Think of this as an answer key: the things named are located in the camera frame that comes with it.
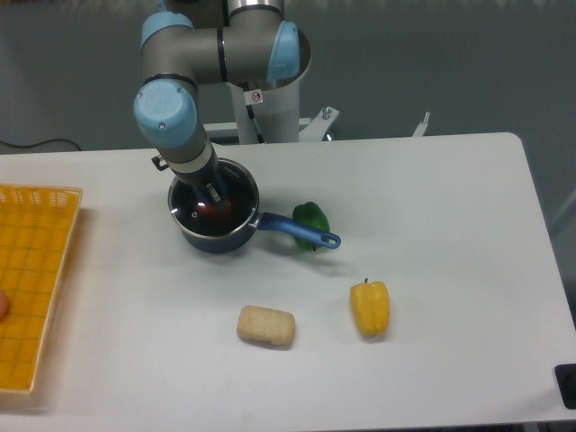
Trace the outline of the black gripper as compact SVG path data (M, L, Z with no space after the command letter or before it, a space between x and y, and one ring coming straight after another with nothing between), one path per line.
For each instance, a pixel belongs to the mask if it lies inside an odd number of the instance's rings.
M198 203L212 204L216 212L225 212L229 208L225 188L213 180L218 170L218 157L213 148L166 148L151 161L158 171L170 169L179 181L192 185Z

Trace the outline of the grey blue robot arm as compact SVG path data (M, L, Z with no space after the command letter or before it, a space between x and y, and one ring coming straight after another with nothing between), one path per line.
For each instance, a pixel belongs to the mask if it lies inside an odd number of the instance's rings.
M171 169L221 212L228 208L218 157L199 119L201 85L246 89L290 84L304 65L304 36L282 1L161 1L142 25L143 84L133 112Z

